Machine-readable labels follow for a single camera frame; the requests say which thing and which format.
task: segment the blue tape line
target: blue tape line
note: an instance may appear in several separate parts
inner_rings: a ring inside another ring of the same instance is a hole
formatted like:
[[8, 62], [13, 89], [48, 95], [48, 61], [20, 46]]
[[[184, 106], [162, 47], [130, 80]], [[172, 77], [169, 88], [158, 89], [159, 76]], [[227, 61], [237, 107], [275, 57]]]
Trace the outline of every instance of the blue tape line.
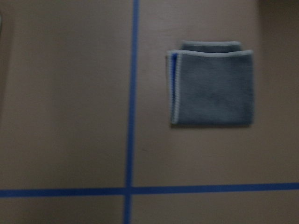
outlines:
[[132, 194], [134, 195], [182, 194], [182, 193], [212, 193], [212, 192], [270, 191], [270, 190], [299, 190], [299, 183], [135, 187], [132, 188]]
[[107, 196], [123, 194], [125, 194], [124, 188], [0, 190], [0, 197]]
[[135, 105], [136, 105], [136, 73], [137, 73], [137, 53], [138, 53], [138, 18], [139, 0], [133, 1], [133, 25], [131, 42], [131, 76], [129, 93], [128, 112], [128, 138], [127, 138], [127, 166], [126, 166], [126, 194], [124, 199], [123, 223], [129, 224], [131, 220], [131, 187], [134, 165], [134, 140], [135, 140]]
[[124, 195], [125, 207], [131, 208], [131, 195], [213, 193], [238, 191], [299, 190], [295, 183], [262, 183], [234, 185], [201, 185], [169, 187], [90, 188], [90, 189], [21, 189], [0, 190], [0, 197], [51, 197], [51, 196], [108, 196]]

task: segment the gray towel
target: gray towel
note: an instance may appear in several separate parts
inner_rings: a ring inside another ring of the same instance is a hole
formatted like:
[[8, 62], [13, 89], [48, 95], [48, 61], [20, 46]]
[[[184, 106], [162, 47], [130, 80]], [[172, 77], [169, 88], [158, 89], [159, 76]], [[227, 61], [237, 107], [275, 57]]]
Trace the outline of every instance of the gray towel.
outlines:
[[201, 41], [183, 41], [181, 50], [191, 50], [206, 53], [227, 53], [240, 51], [241, 43], [238, 41], [227, 42], [201, 42]]
[[226, 53], [169, 51], [171, 123], [251, 124], [254, 102], [252, 72], [251, 50]]

